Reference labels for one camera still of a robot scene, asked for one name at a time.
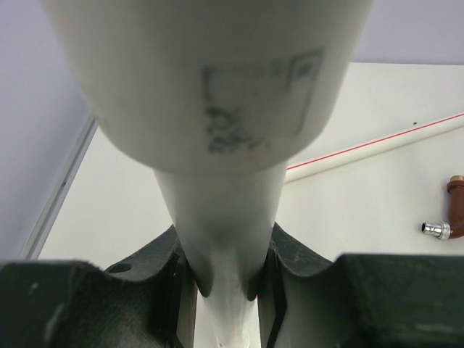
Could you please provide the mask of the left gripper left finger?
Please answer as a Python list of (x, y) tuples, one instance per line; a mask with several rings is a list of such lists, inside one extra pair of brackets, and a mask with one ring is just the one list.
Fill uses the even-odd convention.
[(192, 347), (197, 289), (174, 228), (102, 270), (3, 261), (3, 347)]

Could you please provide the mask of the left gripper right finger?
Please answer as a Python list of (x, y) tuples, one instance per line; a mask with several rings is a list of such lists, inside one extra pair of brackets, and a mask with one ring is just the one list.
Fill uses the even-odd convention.
[(463, 259), (344, 254), (275, 225), (257, 295), (263, 347), (461, 347)]

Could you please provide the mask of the white PVC pipe frame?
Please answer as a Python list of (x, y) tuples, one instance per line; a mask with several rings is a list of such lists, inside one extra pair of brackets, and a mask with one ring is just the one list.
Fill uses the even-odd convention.
[(101, 130), (151, 167), (222, 347), (249, 316), (288, 161), (333, 111), (371, 1), (44, 1)]

